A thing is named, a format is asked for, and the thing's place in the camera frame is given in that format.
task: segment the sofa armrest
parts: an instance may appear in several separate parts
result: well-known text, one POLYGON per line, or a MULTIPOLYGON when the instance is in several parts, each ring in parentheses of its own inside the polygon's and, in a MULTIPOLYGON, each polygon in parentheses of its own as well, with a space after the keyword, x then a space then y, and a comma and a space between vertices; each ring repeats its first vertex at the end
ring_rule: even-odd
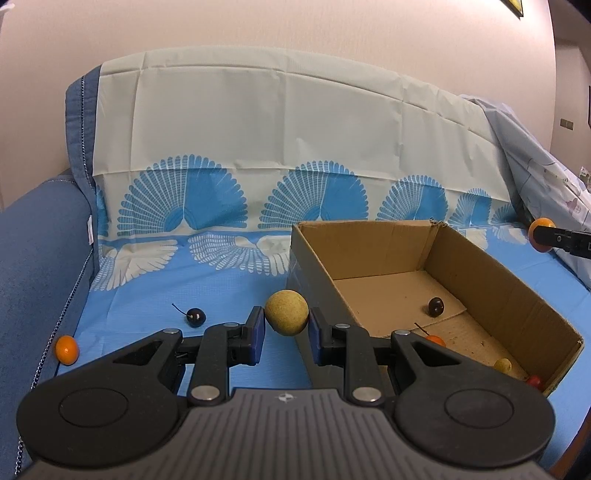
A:
POLYGON ((73 335, 92 274, 90 207, 72 176, 39 185, 0 213, 0 478, 15 473, 23 396, 56 374, 52 344, 73 335))

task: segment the cherry stem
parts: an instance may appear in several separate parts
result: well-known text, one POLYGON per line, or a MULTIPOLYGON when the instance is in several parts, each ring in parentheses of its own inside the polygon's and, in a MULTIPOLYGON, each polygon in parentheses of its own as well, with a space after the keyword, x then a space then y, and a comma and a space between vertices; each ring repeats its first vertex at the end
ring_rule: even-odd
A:
POLYGON ((183 312, 182 310, 180 310, 174 303, 171 303, 171 305, 176 308, 180 313, 182 313, 183 315, 187 316, 187 314, 185 312, 183 312))
POLYGON ((414 322, 414 324, 415 324, 417 327, 419 327, 419 328, 420 328, 420 329, 423 331, 423 333, 424 333, 425 335, 429 335, 429 334, 428 334, 428 332, 427 332, 427 331, 426 331, 426 330, 425 330, 423 327, 421 327, 421 326, 420 326, 420 325, 419 325, 417 322, 414 322))

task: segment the pink wall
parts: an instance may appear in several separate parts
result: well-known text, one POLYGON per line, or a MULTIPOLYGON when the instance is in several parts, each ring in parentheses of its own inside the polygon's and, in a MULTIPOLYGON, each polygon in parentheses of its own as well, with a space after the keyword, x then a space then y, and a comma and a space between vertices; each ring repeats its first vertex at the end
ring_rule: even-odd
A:
POLYGON ((573 173, 581 166, 591 171, 589 86, 591 73, 579 47, 556 43, 556 113, 550 152, 573 173), (574 122, 574 129, 560 126, 560 119, 574 122))
POLYGON ((364 61, 510 105, 550 146, 555 60, 547 0, 15 0, 0 35, 0 190, 10 204, 66 168, 64 92, 105 60, 240 44, 364 61))

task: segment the sponge ball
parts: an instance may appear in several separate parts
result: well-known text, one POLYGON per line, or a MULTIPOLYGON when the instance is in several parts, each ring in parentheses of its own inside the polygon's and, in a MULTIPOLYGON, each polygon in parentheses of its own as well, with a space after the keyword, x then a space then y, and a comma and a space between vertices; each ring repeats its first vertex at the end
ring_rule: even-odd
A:
POLYGON ((308 322, 308 304, 293 290, 280 290, 265 303, 265 318, 277 333, 294 336, 300 333, 308 322))
POLYGON ((493 366, 493 368, 495 370, 498 370, 502 374, 508 374, 509 371, 511 371, 512 366, 513 365, 511 365, 511 360, 509 360, 508 358, 499 358, 495 362, 495 365, 493 366))

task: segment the orange ball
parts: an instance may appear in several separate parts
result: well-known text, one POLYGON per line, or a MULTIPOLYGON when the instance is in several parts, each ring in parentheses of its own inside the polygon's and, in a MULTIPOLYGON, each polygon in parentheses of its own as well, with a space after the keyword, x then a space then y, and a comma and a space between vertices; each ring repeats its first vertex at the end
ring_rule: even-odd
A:
POLYGON ((443 338, 438 337, 437 335, 427 335, 425 338, 427 340, 431 340, 433 343, 436 343, 438 345, 446 346, 445 342, 443 341, 443 338))
POLYGON ((78 344, 70 335, 64 335, 58 338, 56 342, 56 357, 60 363, 71 365, 78 360, 78 344))
POLYGON ((546 245, 540 245, 538 242, 536 242, 534 240, 534 230, 538 226, 550 226, 552 228, 555 228, 556 225, 549 218, 538 218, 537 220, 534 220, 531 223, 530 229, 527 232, 527 236, 530 239, 531 246, 534 247, 534 249, 536 249, 538 252, 545 254, 545 253, 549 252, 550 250, 552 250, 552 247, 548 247, 546 245))

